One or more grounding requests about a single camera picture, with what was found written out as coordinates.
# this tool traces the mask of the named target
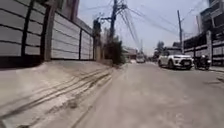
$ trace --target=foliage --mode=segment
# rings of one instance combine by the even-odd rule
[[[161,54],[161,52],[163,51],[163,47],[164,47],[164,42],[163,41],[159,41],[157,43],[157,48],[156,48],[156,50],[159,52],[159,54]]]
[[[122,41],[108,43],[105,45],[105,58],[111,59],[113,64],[119,65],[125,63],[122,51]]]

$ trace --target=gate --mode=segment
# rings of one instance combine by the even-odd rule
[[[1,63],[43,59],[46,13],[36,0],[0,0]]]

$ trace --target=parked vehicle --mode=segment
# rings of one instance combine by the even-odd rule
[[[145,63],[145,57],[144,57],[144,55],[137,55],[136,62],[137,63]]]
[[[211,66],[211,60],[209,60],[208,56],[202,55],[194,59],[194,65],[195,69],[203,68],[205,70],[209,70]]]
[[[166,66],[170,69],[185,68],[190,70],[193,67],[193,58],[184,55],[181,49],[175,47],[165,47],[158,59],[159,67]]]

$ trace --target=car windshield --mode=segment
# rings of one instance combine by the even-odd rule
[[[181,50],[168,50],[170,55],[183,55]]]

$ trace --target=car wheel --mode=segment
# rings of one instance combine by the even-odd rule
[[[168,62],[168,68],[169,69],[174,69],[175,68],[172,60],[169,60],[169,62]]]
[[[162,63],[161,63],[160,60],[158,61],[158,66],[159,66],[159,67],[162,67]]]

